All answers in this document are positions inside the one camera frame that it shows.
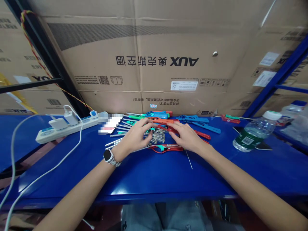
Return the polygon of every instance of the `bottle cap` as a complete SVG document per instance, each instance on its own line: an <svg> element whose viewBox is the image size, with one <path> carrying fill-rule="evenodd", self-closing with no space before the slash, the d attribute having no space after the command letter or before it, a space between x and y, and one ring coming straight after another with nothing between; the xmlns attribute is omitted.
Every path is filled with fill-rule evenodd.
<svg viewBox="0 0 308 231"><path fill-rule="evenodd" d="M278 112L274 112L274 111L266 111L263 114L263 117L266 119L270 119L270 120L278 120L280 119L282 116L282 114L278 113Z"/></svg>
<svg viewBox="0 0 308 231"><path fill-rule="evenodd" d="M301 100L294 100L291 104L296 105L296 106L300 106L300 107L304 107L304 106L306 106L307 102L301 101Z"/></svg>

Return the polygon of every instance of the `power strip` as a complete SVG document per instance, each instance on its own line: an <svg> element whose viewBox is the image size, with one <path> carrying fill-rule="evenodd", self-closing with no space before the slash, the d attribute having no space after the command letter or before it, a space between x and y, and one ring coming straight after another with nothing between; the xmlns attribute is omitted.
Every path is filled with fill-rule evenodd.
<svg viewBox="0 0 308 231"><path fill-rule="evenodd" d="M106 112L98 113L98 117L100 117L102 114L106 114ZM82 118L81 120L83 121L82 130L98 125L98 118L92 119L91 116L87 116L87 117ZM40 144L45 144L55 139L58 139L60 137L79 132L80 128L81 128L81 121L78 121L78 124L74 126L70 125L61 130L55 130L53 127L45 128L38 132L38 135L36 136L35 141Z"/></svg>

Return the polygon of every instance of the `forearm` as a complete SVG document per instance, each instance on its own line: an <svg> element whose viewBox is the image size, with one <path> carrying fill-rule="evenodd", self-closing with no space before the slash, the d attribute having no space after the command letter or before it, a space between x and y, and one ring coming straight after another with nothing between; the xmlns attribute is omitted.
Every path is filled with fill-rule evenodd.
<svg viewBox="0 0 308 231"><path fill-rule="evenodd" d="M115 167L102 160L36 226L35 231L75 230Z"/></svg>
<svg viewBox="0 0 308 231"><path fill-rule="evenodd" d="M301 213L217 151L201 156L272 230L308 230L308 220Z"/></svg>

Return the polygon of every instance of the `hand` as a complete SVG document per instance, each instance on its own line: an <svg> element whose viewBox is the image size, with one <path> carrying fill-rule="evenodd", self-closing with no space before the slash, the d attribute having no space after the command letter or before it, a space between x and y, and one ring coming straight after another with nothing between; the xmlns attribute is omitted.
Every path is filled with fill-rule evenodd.
<svg viewBox="0 0 308 231"><path fill-rule="evenodd" d="M181 147L193 151L200 156L203 153L207 153L207 151L212 152L214 150L214 148L210 144L204 142L188 124L175 122L167 125L179 132L180 137L173 132L169 132L169 134Z"/></svg>
<svg viewBox="0 0 308 231"><path fill-rule="evenodd" d="M143 134L151 127L156 127L157 124L153 120L144 118L135 123L134 126L125 134L124 138L112 149L117 162L122 161L131 152L144 148L152 139L152 131L148 137L143 139Z"/></svg>

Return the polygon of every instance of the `smartphone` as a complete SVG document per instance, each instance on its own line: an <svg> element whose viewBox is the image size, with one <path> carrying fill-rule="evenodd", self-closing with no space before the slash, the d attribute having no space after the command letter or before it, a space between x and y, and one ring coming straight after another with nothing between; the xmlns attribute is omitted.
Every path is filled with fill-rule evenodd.
<svg viewBox="0 0 308 231"><path fill-rule="evenodd" d="M241 133L244 128L243 127L233 127L233 129L236 130L237 133ZM255 147L255 149L257 149L257 150L265 150L265 151L272 151L273 150L271 146L269 146L268 144L264 143L263 141L262 141L262 143L258 144Z"/></svg>

